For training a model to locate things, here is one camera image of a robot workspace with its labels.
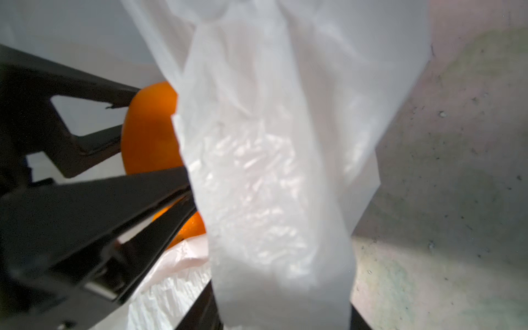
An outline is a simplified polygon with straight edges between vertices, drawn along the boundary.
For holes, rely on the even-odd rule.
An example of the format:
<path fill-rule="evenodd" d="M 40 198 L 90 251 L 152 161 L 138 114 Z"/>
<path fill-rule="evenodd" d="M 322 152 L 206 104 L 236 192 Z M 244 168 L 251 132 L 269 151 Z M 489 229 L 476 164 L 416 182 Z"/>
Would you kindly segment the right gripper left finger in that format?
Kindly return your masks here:
<path fill-rule="evenodd" d="M 209 282 L 175 330 L 222 330 L 213 286 Z"/>

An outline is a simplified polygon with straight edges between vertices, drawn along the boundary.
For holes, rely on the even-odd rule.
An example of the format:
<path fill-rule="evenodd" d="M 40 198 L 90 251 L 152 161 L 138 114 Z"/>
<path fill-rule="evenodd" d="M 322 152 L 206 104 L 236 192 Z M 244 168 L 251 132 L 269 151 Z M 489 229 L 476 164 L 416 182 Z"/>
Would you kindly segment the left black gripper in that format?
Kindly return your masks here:
<path fill-rule="evenodd" d="M 73 178 L 120 151 L 121 126 L 70 132 L 52 103 L 127 107 L 137 89 L 1 47 L 1 328 L 89 329 L 123 305 L 196 211 L 183 168 L 33 180 L 43 152 Z"/>

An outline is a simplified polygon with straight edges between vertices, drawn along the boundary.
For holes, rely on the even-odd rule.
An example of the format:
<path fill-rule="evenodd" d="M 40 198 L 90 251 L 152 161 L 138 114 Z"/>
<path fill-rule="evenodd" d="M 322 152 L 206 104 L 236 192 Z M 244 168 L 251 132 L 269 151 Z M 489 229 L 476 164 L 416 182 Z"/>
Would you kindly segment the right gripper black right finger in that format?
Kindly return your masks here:
<path fill-rule="evenodd" d="M 350 330 L 372 330 L 368 323 L 363 319 L 359 311 L 351 304 Z"/>

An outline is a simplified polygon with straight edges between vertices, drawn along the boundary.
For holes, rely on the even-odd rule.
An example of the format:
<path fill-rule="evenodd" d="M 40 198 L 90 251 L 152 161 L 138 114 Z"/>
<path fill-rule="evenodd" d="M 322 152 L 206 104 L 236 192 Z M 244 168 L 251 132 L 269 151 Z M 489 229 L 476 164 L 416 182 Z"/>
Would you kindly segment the white plastic bag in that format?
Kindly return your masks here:
<path fill-rule="evenodd" d="M 1 47 L 37 56 L 21 5 L 1 2 Z M 179 95 L 173 169 L 206 224 L 223 328 L 349 329 L 351 234 L 427 61 L 428 2 L 123 6 Z"/>

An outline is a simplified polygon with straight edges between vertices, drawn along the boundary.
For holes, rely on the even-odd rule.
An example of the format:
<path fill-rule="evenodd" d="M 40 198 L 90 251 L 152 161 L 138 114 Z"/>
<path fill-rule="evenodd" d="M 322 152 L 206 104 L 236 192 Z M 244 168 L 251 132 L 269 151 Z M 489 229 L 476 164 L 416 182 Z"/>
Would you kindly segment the orange fruit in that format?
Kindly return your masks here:
<path fill-rule="evenodd" d="M 167 250 L 176 246 L 181 241 L 189 239 L 191 237 L 206 234 L 206 227 L 200 213 L 197 211 L 179 230 L 175 238 L 167 247 Z"/>
<path fill-rule="evenodd" d="M 121 155 L 128 175 L 184 166 L 172 123 L 177 92 L 168 82 L 141 89 L 122 126 Z"/>

